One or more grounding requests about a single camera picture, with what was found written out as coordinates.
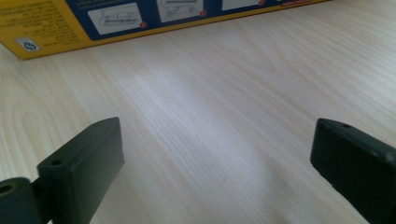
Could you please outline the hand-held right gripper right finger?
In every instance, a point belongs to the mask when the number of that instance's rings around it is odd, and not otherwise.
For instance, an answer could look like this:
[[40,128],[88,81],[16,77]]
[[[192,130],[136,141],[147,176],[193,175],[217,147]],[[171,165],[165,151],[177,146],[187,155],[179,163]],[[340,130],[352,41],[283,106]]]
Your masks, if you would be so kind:
[[310,162],[370,224],[396,224],[396,148],[348,124],[319,119]]

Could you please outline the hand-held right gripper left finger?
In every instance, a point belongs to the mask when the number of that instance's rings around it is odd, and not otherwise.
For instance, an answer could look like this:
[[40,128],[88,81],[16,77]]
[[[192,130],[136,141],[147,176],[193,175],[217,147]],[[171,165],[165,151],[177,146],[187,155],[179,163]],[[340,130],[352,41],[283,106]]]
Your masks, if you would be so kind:
[[89,224],[124,164],[120,119],[90,125],[37,165],[54,195],[53,224]]

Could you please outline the yellow and blue cardboard box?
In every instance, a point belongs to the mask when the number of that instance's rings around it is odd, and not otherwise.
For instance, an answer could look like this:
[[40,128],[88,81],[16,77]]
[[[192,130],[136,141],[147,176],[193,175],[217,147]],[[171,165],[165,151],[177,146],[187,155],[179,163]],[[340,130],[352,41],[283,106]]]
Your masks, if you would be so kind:
[[22,60],[327,0],[0,0],[0,44]]

